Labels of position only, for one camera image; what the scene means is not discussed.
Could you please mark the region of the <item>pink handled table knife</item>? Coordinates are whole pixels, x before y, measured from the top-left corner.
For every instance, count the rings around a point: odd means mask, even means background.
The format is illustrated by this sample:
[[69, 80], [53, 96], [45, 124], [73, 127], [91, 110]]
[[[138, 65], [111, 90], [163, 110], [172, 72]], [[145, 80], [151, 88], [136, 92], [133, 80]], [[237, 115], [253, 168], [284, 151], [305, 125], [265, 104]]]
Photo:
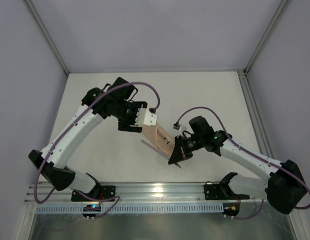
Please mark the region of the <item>pink handled table knife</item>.
[[141, 142], [142, 142], [144, 145], [146, 145], [147, 147], [149, 147], [150, 149], [152, 149], [153, 151], [155, 151], [157, 154], [161, 155], [163, 158], [165, 158], [165, 159], [167, 159], [167, 160], [170, 159], [170, 157], [169, 157], [165, 152], [163, 152], [163, 151], [161, 151], [161, 150], [155, 148], [154, 146], [152, 146], [150, 143], [146, 142], [145, 140], [142, 139]]

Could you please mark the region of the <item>peach satin cloth napkin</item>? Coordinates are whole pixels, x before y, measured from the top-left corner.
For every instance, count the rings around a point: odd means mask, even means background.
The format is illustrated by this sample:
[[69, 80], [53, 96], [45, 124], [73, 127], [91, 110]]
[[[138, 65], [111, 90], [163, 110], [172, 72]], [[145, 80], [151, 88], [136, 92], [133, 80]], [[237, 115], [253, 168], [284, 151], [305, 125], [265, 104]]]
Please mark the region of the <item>peach satin cloth napkin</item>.
[[[171, 143], [166, 145], [164, 140], [157, 132], [157, 128], [160, 127], [167, 133], [167, 137], [170, 139]], [[161, 150], [162, 152], [166, 153], [169, 158], [171, 157], [174, 146], [175, 146], [175, 137], [170, 135], [163, 127], [161, 127], [158, 123], [155, 126], [142, 126], [142, 134], [145, 138], [149, 141], [149, 143], [154, 146], [155, 148]]]

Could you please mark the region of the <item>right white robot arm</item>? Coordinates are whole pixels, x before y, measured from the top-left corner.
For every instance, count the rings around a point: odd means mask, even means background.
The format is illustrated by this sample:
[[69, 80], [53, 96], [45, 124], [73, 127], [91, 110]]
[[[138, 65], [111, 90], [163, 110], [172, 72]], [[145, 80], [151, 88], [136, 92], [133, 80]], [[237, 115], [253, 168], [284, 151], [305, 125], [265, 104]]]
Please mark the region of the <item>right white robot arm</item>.
[[191, 159], [194, 151], [205, 149], [256, 175], [245, 177], [230, 172], [219, 183], [207, 182], [204, 185], [206, 200], [248, 200], [256, 197], [288, 215], [307, 194], [305, 180], [295, 162], [281, 162], [250, 152], [226, 131], [215, 131], [202, 116], [191, 119], [189, 125], [193, 131], [189, 137], [178, 135], [174, 138], [174, 149], [168, 164], [177, 165]]

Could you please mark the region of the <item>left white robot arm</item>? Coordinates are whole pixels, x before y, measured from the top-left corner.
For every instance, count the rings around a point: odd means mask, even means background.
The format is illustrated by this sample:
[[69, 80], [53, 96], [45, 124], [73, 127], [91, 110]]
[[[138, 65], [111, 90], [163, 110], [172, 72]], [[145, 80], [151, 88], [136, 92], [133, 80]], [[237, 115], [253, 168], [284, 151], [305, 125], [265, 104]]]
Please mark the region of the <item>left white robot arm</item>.
[[145, 101], [133, 101], [138, 89], [118, 77], [113, 84], [104, 88], [90, 89], [81, 100], [73, 119], [55, 140], [42, 150], [32, 150], [28, 157], [41, 175], [57, 191], [70, 188], [90, 198], [96, 197], [100, 183], [88, 173], [82, 173], [68, 166], [70, 157], [88, 134], [108, 117], [118, 120], [118, 130], [141, 133], [137, 126], [138, 112], [147, 108]]

